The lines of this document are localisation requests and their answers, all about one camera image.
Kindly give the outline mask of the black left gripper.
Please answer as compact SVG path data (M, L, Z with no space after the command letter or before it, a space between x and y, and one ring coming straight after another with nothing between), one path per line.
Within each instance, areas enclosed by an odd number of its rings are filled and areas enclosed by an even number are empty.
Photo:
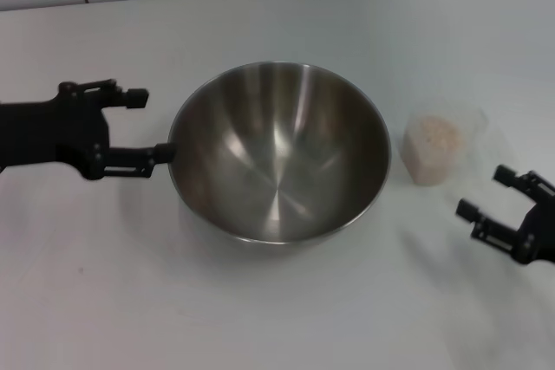
M149 179L157 165L173 161L176 145L109 147L102 113L106 107L144 108L148 97L145 88L124 90L114 79L65 81L48 101L3 104L1 168L56 162L74 167L87 180Z

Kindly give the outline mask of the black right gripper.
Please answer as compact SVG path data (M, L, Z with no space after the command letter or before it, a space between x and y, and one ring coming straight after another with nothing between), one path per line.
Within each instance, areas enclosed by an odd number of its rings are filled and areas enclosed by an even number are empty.
M463 198L455 214L473 226L470 237L506 254L515 253L514 260L522 265L554 263L554 185L535 171L518 175L504 165L496 167L493 180L536 204L526 213L517 234Z

